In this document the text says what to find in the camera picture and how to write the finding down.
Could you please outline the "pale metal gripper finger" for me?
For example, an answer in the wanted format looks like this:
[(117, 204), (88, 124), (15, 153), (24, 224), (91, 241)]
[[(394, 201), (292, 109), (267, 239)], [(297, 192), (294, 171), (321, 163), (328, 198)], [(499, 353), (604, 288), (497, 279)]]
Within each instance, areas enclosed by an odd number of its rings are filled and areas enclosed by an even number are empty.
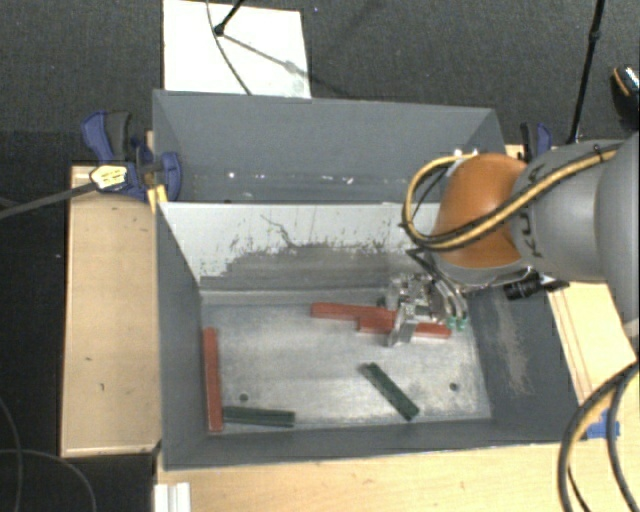
[(384, 295), (385, 308), (391, 311), (397, 311), (409, 300), (409, 279), (404, 277), (392, 278)]
[(410, 303), (401, 304), (395, 311), (392, 330), (387, 336), (386, 346), (392, 348), (398, 344), (410, 343), (418, 323), (415, 306)]

